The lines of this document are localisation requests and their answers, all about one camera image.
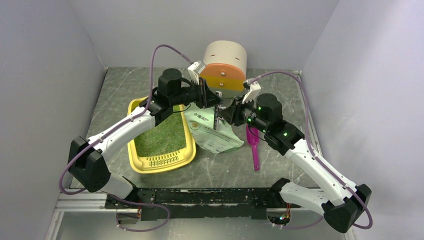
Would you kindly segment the magenta plastic scoop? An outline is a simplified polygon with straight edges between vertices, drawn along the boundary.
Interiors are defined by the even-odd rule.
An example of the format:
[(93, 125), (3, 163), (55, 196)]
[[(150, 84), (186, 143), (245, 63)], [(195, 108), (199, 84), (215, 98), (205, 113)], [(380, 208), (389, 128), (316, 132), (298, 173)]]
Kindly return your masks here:
[(256, 128), (250, 127), (249, 125), (247, 125), (246, 138), (247, 138), (247, 143), (250, 145), (251, 151), (252, 151), (253, 168), (255, 171), (259, 171), (261, 169), (260, 160), (259, 160), (259, 152), (258, 152), (258, 145), (261, 140), (259, 137), (259, 131)]

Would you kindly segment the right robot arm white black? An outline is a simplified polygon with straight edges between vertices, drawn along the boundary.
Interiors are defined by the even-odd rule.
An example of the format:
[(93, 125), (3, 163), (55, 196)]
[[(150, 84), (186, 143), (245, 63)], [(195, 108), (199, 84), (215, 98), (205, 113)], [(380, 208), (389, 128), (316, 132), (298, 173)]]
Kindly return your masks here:
[(334, 230), (346, 233), (352, 226), (370, 229), (373, 218), (368, 209), (372, 191), (357, 185), (337, 171), (310, 144), (309, 137), (284, 120), (282, 104), (271, 93), (244, 103), (241, 98), (218, 111), (230, 125), (253, 127), (263, 133), (264, 141), (282, 156), (298, 165), (320, 188), (302, 187), (281, 178), (271, 189), (275, 207), (294, 204), (319, 214)]

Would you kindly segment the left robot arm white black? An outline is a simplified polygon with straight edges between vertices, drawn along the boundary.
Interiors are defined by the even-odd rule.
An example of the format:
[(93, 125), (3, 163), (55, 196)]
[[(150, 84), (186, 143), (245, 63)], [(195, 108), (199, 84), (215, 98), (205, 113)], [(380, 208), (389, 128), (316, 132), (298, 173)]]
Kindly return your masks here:
[(79, 136), (71, 142), (67, 170), (84, 190), (105, 192), (117, 197), (124, 207), (132, 208), (138, 203), (139, 189), (125, 177), (112, 173), (107, 160), (134, 138), (173, 115), (174, 106), (195, 104), (207, 109), (222, 102), (205, 79), (195, 76), (188, 80), (175, 68), (165, 69), (157, 87), (152, 86), (147, 99), (129, 115), (97, 135), (87, 139)]

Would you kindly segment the green cat litter bag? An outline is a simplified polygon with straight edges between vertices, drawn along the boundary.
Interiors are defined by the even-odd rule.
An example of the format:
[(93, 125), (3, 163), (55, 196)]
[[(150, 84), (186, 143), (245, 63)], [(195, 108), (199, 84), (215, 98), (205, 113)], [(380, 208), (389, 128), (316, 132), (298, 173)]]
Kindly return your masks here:
[(195, 143), (213, 154), (229, 152), (240, 148), (244, 141), (237, 137), (226, 121), (214, 129), (214, 108), (198, 108), (193, 105), (183, 112)]

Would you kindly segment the yellow litter box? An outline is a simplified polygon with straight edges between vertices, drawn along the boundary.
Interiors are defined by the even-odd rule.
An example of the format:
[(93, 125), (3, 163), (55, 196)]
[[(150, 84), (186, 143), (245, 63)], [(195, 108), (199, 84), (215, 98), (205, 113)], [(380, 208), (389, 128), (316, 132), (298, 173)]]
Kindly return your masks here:
[(174, 106), (171, 116), (127, 144), (129, 163), (135, 172), (168, 172), (194, 160), (196, 143), (183, 113), (187, 109), (184, 105)]

